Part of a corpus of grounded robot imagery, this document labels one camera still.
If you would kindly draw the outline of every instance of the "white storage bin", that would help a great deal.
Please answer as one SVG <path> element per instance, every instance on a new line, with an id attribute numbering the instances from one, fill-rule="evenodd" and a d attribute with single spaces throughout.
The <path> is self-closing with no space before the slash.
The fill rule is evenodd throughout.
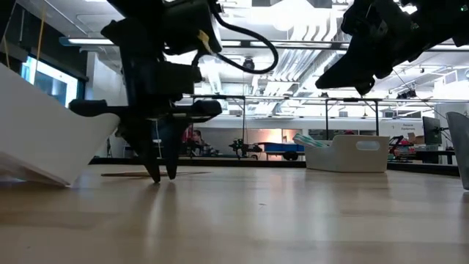
<path id="1" fill-rule="evenodd" d="M 329 147 L 305 147 L 306 167 L 331 172 L 384 172 L 388 136 L 339 135 Z"/>

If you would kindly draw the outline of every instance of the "window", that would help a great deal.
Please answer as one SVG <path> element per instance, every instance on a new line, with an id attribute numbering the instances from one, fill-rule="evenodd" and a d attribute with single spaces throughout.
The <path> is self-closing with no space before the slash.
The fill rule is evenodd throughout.
<path id="1" fill-rule="evenodd" d="M 28 57 L 23 63 L 21 77 L 68 107 L 68 104 L 77 98 L 78 79 L 45 63 L 36 62 L 36 59 Z"/>

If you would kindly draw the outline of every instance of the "ceiling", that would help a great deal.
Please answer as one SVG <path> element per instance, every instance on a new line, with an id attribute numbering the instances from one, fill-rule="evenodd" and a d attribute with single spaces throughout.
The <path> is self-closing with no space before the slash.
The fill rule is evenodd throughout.
<path id="1" fill-rule="evenodd" d="M 259 7 L 258 3 L 268 3 Z M 100 30 L 112 20 L 122 16 L 106 1 L 101 0 L 18 0 L 18 3 L 38 17 L 44 7 L 46 22 L 68 37 L 102 37 Z M 306 0 L 226 0 L 224 20 L 237 26 L 258 32 L 269 40 L 314 40 L 347 41 L 349 36 L 341 33 L 340 23 L 348 4 L 333 4 L 332 9 L 314 8 Z M 241 40 L 249 37 L 221 29 L 223 40 Z M 115 71 L 120 69 L 119 50 L 115 47 L 94 47 L 100 60 Z M 316 97 L 324 90 L 314 86 L 324 66 L 334 63 L 340 56 L 335 51 L 279 49 L 280 62 L 269 76 L 253 76 L 243 73 L 217 59 L 204 57 L 200 62 L 205 83 L 196 86 L 196 93 L 230 95 L 275 95 Z M 246 57 L 253 58 L 256 69 L 268 67 L 272 55 L 265 48 L 225 48 L 222 54 L 229 55 L 237 63 Z M 194 54 L 172 56 L 168 60 L 190 64 Z M 469 68 L 469 53 L 424 53 L 414 62 L 395 67 L 393 73 L 377 80 L 369 98 L 395 98 L 406 86 L 412 86 L 421 98 L 432 97 L 435 82 L 454 69 Z M 327 91 L 332 97 L 358 97 L 354 89 Z M 276 106 L 289 108 L 281 103 L 260 102 L 249 107 L 252 114 L 276 111 Z"/>

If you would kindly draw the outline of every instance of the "monitor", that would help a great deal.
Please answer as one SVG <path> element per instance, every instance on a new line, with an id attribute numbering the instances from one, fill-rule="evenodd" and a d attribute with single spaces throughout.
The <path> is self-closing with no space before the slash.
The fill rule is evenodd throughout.
<path id="1" fill-rule="evenodd" d="M 422 120 L 424 121 L 425 144 L 441 144 L 440 120 L 431 117 L 423 117 Z"/>

